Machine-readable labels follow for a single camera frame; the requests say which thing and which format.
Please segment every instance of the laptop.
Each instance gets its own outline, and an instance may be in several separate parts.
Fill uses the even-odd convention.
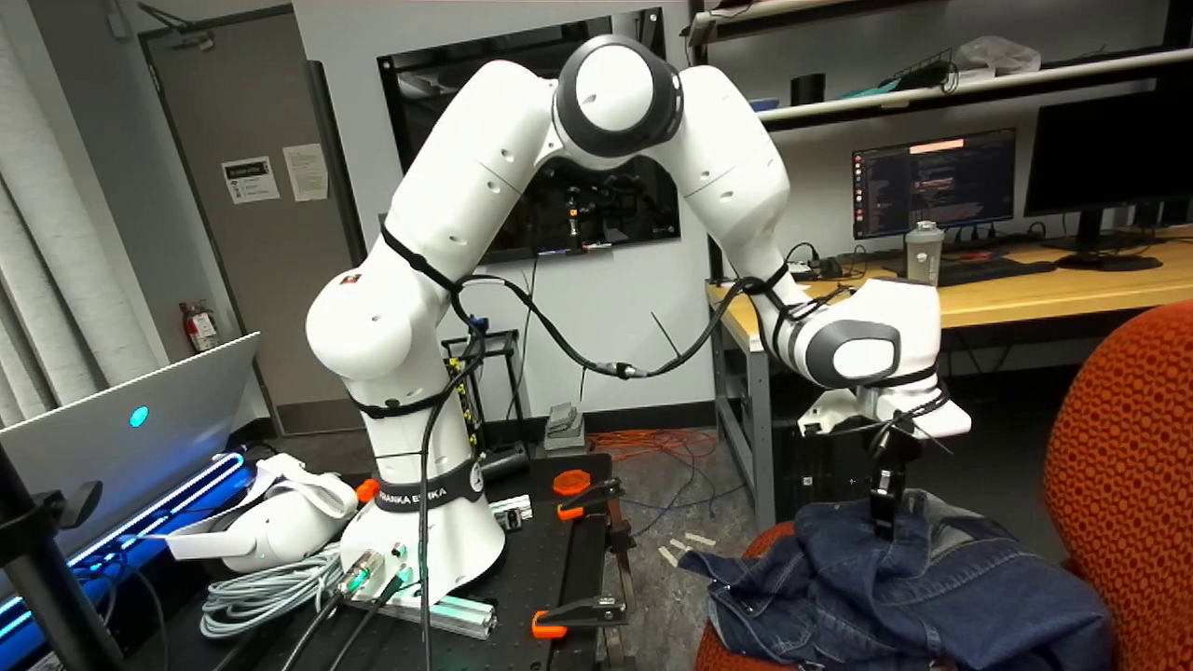
[[[0,447],[29,491],[70,494],[86,481],[105,484],[98,512],[56,535],[64,558],[214,467],[254,381],[258,343],[260,333],[249,333],[0,430]]]

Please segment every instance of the shelf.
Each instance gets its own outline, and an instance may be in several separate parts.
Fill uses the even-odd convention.
[[[955,89],[898,89],[898,94],[878,94],[878,95],[768,107],[758,120],[768,130],[796,130],[796,126],[824,126],[824,121],[878,120],[878,115],[906,115],[906,110],[924,110],[924,107],[960,107],[960,105],[982,105],[982,102],[1090,89],[1090,87],[1156,77],[1156,76],[1170,76],[1182,66],[1193,72],[1193,48],[1163,48],[1163,51],[1140,51],[1140,57],[1117,57],[1117,59],[1044,66],[1044,72],[1029,72],[1029,76],[965,83]]]
[[[711,41],[726,41],[738,35],[814,21],[829,16],[855,16],[855,11],[893,7],[893,2],[919,2],[919,0],[758,0],[747,7],[711,7],[692,16],[686,41],[690,48],[700,51]]]

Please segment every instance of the dark blue fabric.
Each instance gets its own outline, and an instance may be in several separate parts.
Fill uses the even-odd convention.
[[[874,534],[866,500],[808,502],[796,528],[760,561],[681,555],[730,652],[852,671],[1113,668],[1113,617],[1086,580],[932,491],[902,494],[896,539]]]

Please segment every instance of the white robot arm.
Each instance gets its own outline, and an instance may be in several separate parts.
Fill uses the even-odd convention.
[[[520,64],[482,66],[405,166],[371,256],[308,307],[308,346],[361,407],[383,481],[379,502],[343,534],[346,566],[373,550],[383,579],[412,571],[418,502],[429,505],[433,600],[495,561],[502,534],[484,505],[459,401],[445,401],[438,323],[449,307],[465,318],[459,284],[556,155],[594,172],[655,161],[735,277],[753,281],[750,298],[783,366],[819,387],[858,391],[874,420],[906,412],[922,437],[971,430],[932,371],[936,287],[874,281],[852,298],[814,302],[777,247],[788,166],[743,94],[715,66],[674,72],[637,41],[594,37],[561,77]]]

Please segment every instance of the chair backrest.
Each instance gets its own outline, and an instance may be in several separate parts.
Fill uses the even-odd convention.
[[[1044,467],[1122,668],[1193,668],[1193,302],[1117,323],[1067,391]]]

